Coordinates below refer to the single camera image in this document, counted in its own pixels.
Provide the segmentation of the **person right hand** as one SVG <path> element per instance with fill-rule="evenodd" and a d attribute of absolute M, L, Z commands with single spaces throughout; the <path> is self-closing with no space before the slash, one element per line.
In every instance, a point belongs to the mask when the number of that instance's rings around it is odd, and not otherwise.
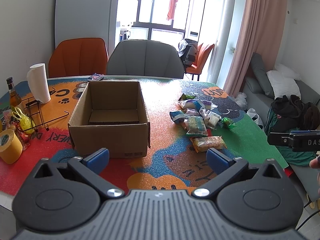
<path fill-rule="evenodd" d="M 320 169 L 319 155 L 310 161 L 309 166 L 313 169 Z M 317 183 L 320 184 L 320 173 L 317 174 Z"/>

